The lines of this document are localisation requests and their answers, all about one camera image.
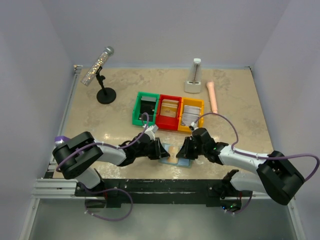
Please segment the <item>gold credit card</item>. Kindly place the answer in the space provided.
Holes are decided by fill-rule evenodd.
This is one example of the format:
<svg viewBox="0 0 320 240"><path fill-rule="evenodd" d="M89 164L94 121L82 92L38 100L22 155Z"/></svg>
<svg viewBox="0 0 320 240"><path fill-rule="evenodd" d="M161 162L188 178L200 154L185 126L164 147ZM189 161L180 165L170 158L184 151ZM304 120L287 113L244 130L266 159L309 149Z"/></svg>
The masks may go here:
<svg viewBox="0 0 320 240"><path fill-rule="evenodd" d="M169 146L168 147L168 153L169 153L169 157L167 159L167 162L169 164L177 164L179 159L177 158L177 154L179 152L180 148L178 146Z"/></svg>

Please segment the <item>teal leather card holder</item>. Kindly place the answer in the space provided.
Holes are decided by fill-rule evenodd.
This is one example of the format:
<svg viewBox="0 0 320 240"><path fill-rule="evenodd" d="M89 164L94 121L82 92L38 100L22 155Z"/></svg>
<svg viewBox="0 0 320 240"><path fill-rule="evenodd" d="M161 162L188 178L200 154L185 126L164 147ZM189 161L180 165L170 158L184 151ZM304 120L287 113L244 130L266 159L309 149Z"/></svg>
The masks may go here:
<svg viewBox="0 0 320 240"><path fill-rule="evenodd" d="M170 157L159 159L159 163L183 168L190 168L192 166L192 161L190 159L177 157L178 152L181 150L181 146L164 143L163 147L170 154Z"/></svg>

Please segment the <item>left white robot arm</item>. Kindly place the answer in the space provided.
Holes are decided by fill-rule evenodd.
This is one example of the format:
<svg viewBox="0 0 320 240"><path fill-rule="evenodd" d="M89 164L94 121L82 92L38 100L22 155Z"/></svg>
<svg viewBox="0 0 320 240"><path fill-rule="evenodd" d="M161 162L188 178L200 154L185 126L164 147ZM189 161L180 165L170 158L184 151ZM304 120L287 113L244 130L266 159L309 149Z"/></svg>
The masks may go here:
<svg viewBox="0 0 320 240"><path fill-rule="evenodd" d="M117 146L97 142L88 131L73 138L57 136L54 141L52 155L58 164L56 171L62 173L66 180L75 179L84 184L92 196L98 196L104 190L101 176L92 168L96 161L125 167L141 157L150 160L170 157L160 139L151 133L141 132Z"/></svg>

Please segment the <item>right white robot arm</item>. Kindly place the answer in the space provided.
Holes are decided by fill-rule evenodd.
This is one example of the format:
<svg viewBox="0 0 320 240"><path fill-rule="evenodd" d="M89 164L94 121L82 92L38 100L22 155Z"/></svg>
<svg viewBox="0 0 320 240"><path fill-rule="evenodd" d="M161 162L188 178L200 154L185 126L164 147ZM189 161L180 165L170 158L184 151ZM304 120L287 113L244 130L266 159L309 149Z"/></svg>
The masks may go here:
<svg viewBox="0 0 320 240"><path fill-rule="evenodd" d="M288 159L276 160L278 151L271 154L245 152L237 153L224 142L216 142L209 132L201 127L184 139L177 158L195 160L204 156L209 162L234 166L248 171L236 171L223 183L223 192L234 196L239 191L252 191L267 194L276 203L286 206L306 182L302 174Z"/></svg>

